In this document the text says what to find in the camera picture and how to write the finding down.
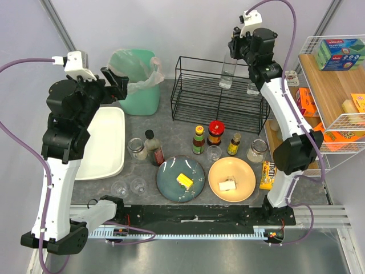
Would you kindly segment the glass oil bottle gold spout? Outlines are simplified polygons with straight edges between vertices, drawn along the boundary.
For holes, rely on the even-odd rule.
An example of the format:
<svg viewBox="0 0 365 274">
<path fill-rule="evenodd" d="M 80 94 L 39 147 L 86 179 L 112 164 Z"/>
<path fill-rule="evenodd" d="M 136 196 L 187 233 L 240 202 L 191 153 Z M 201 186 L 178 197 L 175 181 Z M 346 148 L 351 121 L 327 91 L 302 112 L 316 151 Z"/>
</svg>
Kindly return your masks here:
<svg viewBox="0 0 365 274">
<path fill-rule="evenodd" d="M 237 60 L 232 58 L 230 55 L 230 51 L 228 50 L 225 53 L 223 64 L 222 64 L 222 70 L 221 70 L 221 76 L 220 76 L 220 82 L 219 86 L 224 89 L 230 89 L 233 83 L 233 77 L 235 75 L 237 67 Z"/>
</svg>

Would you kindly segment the dark vinegar bottle black cap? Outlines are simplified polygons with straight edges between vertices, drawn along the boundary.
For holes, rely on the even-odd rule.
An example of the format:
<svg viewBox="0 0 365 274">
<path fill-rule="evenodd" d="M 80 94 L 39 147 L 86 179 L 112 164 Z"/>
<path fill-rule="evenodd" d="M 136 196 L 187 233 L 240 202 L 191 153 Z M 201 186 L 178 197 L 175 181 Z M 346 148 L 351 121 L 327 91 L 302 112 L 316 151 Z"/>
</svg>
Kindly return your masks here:
<svg viewBox="0 0 365 274">
<path fill-rule="evenodd" d="M 155 137 L 152 130 L 146 130 L 145 137 L 144 146 L 147 150 L 149 160 L 154 166 L 160 166 L 165 161 L 161 142 Z"/>
</svg>

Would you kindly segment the chili sauce jar red lid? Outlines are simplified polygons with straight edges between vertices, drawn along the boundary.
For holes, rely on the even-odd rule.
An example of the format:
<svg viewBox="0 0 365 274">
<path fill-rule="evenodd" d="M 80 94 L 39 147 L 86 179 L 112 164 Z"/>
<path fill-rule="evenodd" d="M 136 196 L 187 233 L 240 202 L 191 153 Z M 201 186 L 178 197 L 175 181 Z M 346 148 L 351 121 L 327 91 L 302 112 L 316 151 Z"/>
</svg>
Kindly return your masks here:
<svg viewBox="0 0 365 274">
<path fill-rule="evenodd" d="M 207 142 L 210 146 L 219 146 L 222 141 L 222 135 L 225 131 L 223 122 L 219 120 L 211 121 L 208 127 Z"/>
</svg>

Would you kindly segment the sauce bottle yellow cap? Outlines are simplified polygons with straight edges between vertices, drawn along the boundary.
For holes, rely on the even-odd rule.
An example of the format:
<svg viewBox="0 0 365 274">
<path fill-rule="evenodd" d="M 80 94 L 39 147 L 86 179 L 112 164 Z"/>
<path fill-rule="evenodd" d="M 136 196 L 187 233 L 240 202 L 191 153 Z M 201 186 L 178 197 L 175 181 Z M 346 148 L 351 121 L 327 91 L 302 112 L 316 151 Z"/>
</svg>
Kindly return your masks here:
<svg viewBox="0 0 365 274">
<path fill-rule="evenodd" d="M 195 135 L 193 137 L 192 151 L 194 154 L 202 154 L 204 152 L 205 138 L 204 138 L 204 127 L 198 125 L 195 128 Z"/>
</svg>

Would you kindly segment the small yellow label bottle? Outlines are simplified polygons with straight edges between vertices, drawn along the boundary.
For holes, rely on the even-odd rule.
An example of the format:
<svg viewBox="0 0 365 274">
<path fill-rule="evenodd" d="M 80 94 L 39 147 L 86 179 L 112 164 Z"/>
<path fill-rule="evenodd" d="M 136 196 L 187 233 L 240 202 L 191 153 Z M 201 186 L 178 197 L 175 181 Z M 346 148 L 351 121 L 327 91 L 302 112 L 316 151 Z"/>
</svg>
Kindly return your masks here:
<svg viewBox="0 0 365 274">
<path fill-rule="evenodd" d="M 230 143 L 229 143 L 229 146 L 228 146 L 228 149 L 227 149 L 227 153 L 230 155 L 230 156 L 234 156 L 237 154 L 238 152 L 238 148 L 239 148 L 239 145 L 240 145 L 240 141 L 241 141 L 241 134 L 239 132 L 236 132 Z"/>
</svg>

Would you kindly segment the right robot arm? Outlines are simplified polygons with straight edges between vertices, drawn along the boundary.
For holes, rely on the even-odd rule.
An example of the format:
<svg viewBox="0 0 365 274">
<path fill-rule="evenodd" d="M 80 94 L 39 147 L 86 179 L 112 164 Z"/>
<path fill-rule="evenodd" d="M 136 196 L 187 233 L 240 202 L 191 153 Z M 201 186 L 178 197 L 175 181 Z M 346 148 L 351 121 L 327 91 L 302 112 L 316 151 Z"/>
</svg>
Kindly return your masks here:
<svg viewBox="0 0 365 274">
<path fill-rule="evenodd" d="M 246 62 L 249 78 L 270 105 L 282 134 L 282 143 L 273 152 L 277 173 L 272 189 L 263 204 L 248 214 L 254 224 L 294 224 L 291 194 L 303 172 L 321 158 L 323 133 L 307 123 L 291 96 L 282 67 L 273 60 L 277 33 L 261 27 L 245 34 L 241 31 L 233 29 L 230 56 Z"/>
</svg>

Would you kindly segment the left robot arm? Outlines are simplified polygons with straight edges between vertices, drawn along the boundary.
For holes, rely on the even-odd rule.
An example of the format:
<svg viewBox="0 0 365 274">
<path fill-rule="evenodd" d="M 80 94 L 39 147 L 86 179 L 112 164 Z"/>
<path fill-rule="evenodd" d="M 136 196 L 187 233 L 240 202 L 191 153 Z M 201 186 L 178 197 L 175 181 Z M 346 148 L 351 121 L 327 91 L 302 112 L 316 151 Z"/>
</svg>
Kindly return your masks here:
<svg viewBox="0 0 365 274">
<path fill-rule="evenodd" d="M 123 200 L 108 195 L 70 217 L 74 181 L 91 136 L 88 126 L 101 105 L 127 97 L 128 77 L 106 67 L 101 72 L 104 79 L 67 74 L 49 88 L 46 103 L 51 112 L 40 153 L 45 175 L 39 212 L 31 231 L 21 236 L 22 246 L 55 255 L 78 254 L 91 232 L 105 222 L 123 219 Z"/>
</svg>

